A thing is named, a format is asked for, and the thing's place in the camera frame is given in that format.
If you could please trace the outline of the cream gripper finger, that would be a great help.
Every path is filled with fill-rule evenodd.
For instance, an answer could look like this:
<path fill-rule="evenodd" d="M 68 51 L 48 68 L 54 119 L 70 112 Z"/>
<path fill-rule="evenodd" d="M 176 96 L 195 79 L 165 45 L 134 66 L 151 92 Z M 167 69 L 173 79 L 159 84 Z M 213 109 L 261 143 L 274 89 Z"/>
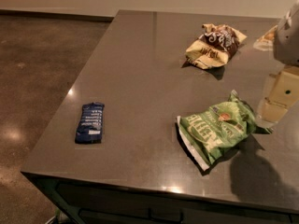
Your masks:
<path fill-rule="evenodd" d="M 258 119 L 261 123 L 276 124 L 287 113 L 289 108 L 285 108 L 281 105 L 271 103 L 268 99 L 270 91 L 273 88 L 276 75 L 270 74 L 264 83 L 263 98 L 258 105 Z"/>
<path fill-rule="evenodd" d="M 268 96 L 271 103 L 292 107 L 299 100 L 299 67 L 285 66 L 275 78 Z"/>

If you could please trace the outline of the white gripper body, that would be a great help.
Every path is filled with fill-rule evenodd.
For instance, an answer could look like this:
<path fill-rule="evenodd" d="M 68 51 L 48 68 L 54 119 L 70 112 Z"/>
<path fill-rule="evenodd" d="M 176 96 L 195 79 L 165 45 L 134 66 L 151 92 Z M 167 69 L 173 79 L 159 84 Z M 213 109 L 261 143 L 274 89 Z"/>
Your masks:
<path fill-rule="evenodd" d="M 279 21 L 274 38 L 274 57 L 287 65 L 299 65 L 299 0 Z"/>

